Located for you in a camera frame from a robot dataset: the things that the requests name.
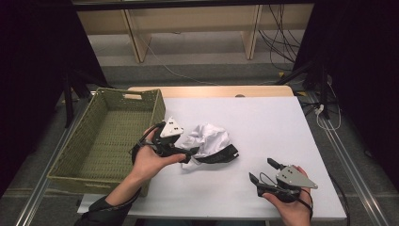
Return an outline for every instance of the white cloth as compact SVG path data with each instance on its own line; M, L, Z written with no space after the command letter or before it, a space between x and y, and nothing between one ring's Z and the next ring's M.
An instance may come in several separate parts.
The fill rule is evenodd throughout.
M224 128L210 123L198 125L187 136L186 141L180 145L180 148L186 150L199 147L199 151L191 156L190 162L182 164L182 169L193 170L199 167L201 163L195 159L196 157L206 157L218 153L229 145L229 134Z

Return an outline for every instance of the black sleeve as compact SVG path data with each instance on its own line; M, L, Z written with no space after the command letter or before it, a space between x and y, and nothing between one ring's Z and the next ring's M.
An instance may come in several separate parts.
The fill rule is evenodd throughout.
M75 226L118 226L122 225L125 220L132 203L137 199L140 194L141 188L136 192L134 197L128 202L118 206L113 206L105 201L105 197L100 198L93 203L88 212L82 215L80 219L75 222Z

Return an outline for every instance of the floor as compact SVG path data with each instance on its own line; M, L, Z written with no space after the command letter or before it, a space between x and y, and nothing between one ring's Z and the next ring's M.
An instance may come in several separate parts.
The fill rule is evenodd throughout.
M273 31L269 33L270 37L273 37L274 34ZM296 40L300 41L303 32L293 31L293 35ZM157 72L159 68L164 69L164 74L173 77L176 80L175 84L203 85L201 84L203 81L212 81L221 85L267 85L277 81L279 73L287 73L284 70L290 70L293 66L287 59L270 53L261 37L258 37L254 58L247 60L238 32L157 34L152 37L151 50L142 64L135 62L127 36L96 36L89 37L89 40L108 82L121 89L130 86L126 83L129 79L135 79L136 84L143 86L157 85L147 76L156 76L152 70ZM290 39L290 43L295 43L294 39ZM287 50L281 46L279 49L288 54ZM270 67L267 70L260 68L264 64ZM137 68L146 69L146 76L133 77L130 72ZM234 79L223 77L223 74L218 74L223 79L208 79L215 75L213 72L222 72L221 69L226 68L237 72ZM257 72L257 70L259 70L259 74L245 78L246 73ZM303 76L298 77L291 82L290 86L294 90L301 91L302 80ZM345 116L344 111L339 114L337 106L332 105L329 109L330 121L317 119L311 105L306 105L306 103L317 102L316 98L317 92L312 91L307 92L305 96L298 97L304 105L304 114L307 115L306 119L327 170L338 182L347 198L351 224L399 225L399 216L397 215L399 194L397 190L380 166L367 153L367 148L364 147L356 128ZM330 93L330 99L334 99L333 92ZM331 125L324 124L324 122L331 122ZM55 114L42 135L37 151L27 157L8 191L0 200L0 225L16 225L19 215L45 171L53 151L57 148L59 139L65 132L64 125L65 106L60 97ZM333 138L335 140L338 138L338 145L331 142ZM351 160L349 166L343 163L341 152L347 153L349 156ZM359 176L352 176L352 172L348 171L348 168L349 170L355 169ZM364 191L366 191L365 193L368 191L370 196L364 195ZM338 187L337 194L345 205L343 194ZM39 207L33 210L35 215L25 225L29 225L29 223L30 225L73 225L79 218L76 210L81 198L82 196L79 194L64 192L50 183L42 200L39 201ZM369 201L376 204L376 212L374 212L375 208L367 206ZM128 217L124 225L134 225L134 222L134 218ZM273 226L282 225L279 220L269 223ZM315 221L312 225L346 225L346 220Z

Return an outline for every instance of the strap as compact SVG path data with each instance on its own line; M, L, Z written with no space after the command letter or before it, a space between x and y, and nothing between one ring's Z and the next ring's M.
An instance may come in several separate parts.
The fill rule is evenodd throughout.
M310 213L310 217L312 218L313 217L313 198L311 197L311 193L309 191L307 191L305 189L301 189L301 190L306 192L306 193L308 193L309 197L311 198L311 204L307 204L307 203L305 203L303 200L301 200L299 198L297 198L297 200L299 202L301 202L303 205L305 205L309 209L309 211L311 212Z
M207 164L228 163L238 156L239 154L237 149L232 144L230 144L218 153L214 153L206 157L196 157L196 160L200 163Z
M149 141L147 139L144 139L142 141L139 140L138 143L130 150L130 153L132 155L132 163L133 164L136 161L136 156L137 156L138 150L140 150L140 148L142 148L146 145L150 145L152 147L152 149L155 151L157 150L156 146L151 141Z

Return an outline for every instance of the black fabric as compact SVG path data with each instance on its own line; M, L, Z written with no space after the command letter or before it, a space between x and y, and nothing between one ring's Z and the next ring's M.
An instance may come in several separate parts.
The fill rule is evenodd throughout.
M132 203L140 194L141 188L128 201L118 206L110 205L105 201L106 196L97 200L89 208L88 212L75 222L75 226L119 226L123 224L132 207Z
M200 163L214 164L214 163L228 163L234 158L238 157L238 151L234 145L230 144L218 153L211 154L206 157L196 158Z

